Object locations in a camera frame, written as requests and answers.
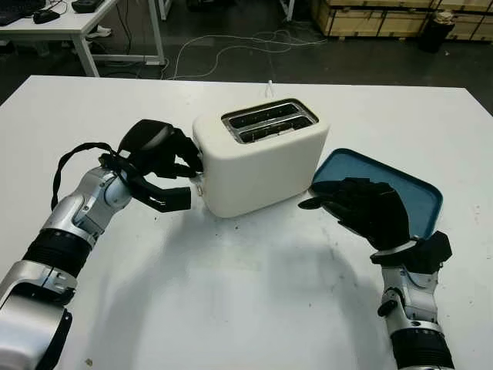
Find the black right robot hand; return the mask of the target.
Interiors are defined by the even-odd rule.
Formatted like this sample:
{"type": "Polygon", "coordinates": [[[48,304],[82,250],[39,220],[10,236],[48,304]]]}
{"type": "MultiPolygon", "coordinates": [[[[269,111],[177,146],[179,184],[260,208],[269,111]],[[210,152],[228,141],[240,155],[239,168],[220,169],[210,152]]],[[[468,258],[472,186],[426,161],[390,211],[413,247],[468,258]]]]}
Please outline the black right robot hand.
{"type": "Polygon", "coordinates": [[[388,183],[347,177],[314,183],[310,191],[312,197],[300,202],[299,208],[324,209],[378,251],[400,247],[411,240],[403,201],[388,183]]]}

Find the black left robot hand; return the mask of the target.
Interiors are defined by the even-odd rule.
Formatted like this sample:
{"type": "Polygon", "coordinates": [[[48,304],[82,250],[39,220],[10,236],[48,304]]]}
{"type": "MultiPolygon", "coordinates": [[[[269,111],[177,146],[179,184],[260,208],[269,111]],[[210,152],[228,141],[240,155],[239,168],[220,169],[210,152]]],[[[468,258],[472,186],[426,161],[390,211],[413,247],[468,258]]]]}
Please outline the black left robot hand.
{"type": "Polygon", "coordinates": [[[193,178],[203,172],[200,152],[183,131],[169,123],[142,119],[123,137],[118,154],[146,176],[193,178]]]}

